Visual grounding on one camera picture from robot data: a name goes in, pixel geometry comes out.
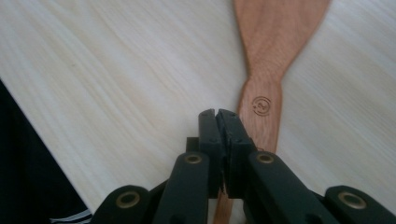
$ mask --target wooden spatula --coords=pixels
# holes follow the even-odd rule
[[[275,152],[281,80],[315,32],[330,0],[235,0],[248,78],[238,114],[259,150]],[[215,223],[228,223],[232,201],[220,196]]]

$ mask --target table surface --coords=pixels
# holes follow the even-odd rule
[[[349,185],[396,213],[394,11],[332,1],[283,79],[277,153],[313,191]],[[2,1],[0,77],[95,211],[162,183],[247,73],[232,1]]]

